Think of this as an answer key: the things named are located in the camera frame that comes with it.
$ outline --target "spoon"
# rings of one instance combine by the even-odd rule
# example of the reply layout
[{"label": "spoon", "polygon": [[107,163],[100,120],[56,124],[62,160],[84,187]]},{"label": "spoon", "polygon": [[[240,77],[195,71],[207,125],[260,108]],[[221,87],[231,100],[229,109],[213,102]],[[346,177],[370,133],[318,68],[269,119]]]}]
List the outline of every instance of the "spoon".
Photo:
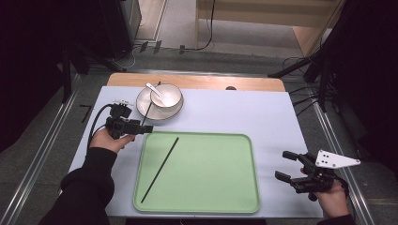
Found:
[{"label": "spoon", "polygon": [[174,101],[168,96],[162,94],[158,89],[156,89],[155,86],[153,86],[149,82],[146,83],[146,86],[149,87],[149,89],[151,89],[152,91],[154,91],[156,95],[158,95],[159,99],[161,100],[164,106],[170,107],[174,105]]}]

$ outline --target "white plate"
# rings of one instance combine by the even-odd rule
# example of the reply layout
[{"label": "white plate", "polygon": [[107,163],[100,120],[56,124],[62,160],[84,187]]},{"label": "white plate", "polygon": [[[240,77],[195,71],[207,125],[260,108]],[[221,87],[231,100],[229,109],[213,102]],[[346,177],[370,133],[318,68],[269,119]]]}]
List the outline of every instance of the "white plate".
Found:
[{"label": "white plate", "polygon": [[[151,103],[150,93],[151,93],[151,90],[146,87],[140,92],[140,94],[137,97],[137,104],[136,104],[137,110],[143,116],[146,115],[146,112]],[[168,118],[172,117],[173,115],[177,114],[181,110],[183,104],[184,104],[183,96],[181,96],[181,101],[178,103],[176,108],[170,112],[162,111],[159,108],[157,108],[154,104],[152,104],[146,118],[153,119],[153,120],[168,119]]]}]

